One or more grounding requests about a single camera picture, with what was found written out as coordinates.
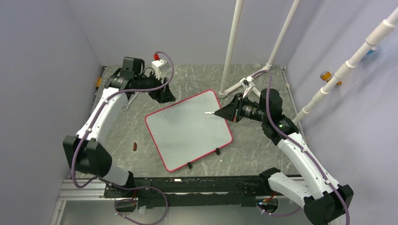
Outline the red framed whiteboard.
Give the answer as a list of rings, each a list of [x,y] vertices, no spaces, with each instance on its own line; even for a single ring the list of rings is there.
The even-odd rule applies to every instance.
[[[165,169],[174,172],[233,141],[226,120],[210,115],[221,108],[214,90],[206,90],[152,112],[145,124]]]

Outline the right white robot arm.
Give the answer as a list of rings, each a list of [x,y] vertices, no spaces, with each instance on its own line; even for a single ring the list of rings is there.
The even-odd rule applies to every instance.
[[[302,185],[277,168],[267,169],[259,175],[258,187],[263,194],[276,192],[288,197],[313,225],[339,225],[342,216],[348,225],[352,188],[341,185],[320,164],[297,126],[283,114],[282,104],[277,90],[263,89],[259,102],[238,93],[213,115],[235,123],[243,118],[260,122],[264,135],[282,150],[305,181]]]

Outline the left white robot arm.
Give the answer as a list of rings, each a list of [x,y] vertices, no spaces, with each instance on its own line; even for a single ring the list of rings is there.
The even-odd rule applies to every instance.
[[[145,74],[145,62],[139,58],[124,57],[118,68],[104,83],[102,95],[87,122],[75,135],[63,140],[63,149],[71,170],[71,179],[77,188],[76,173],[91,174],[92,180],[99,179],[111,186],[124,197],[134,193],[134,175],[122,169],[105,148],[108,132],[123,107],[131,104],[140,93],[148,95],[158,103],[174,102],[169,83],[174,76],[171,57],[161,51],[155,52]]]

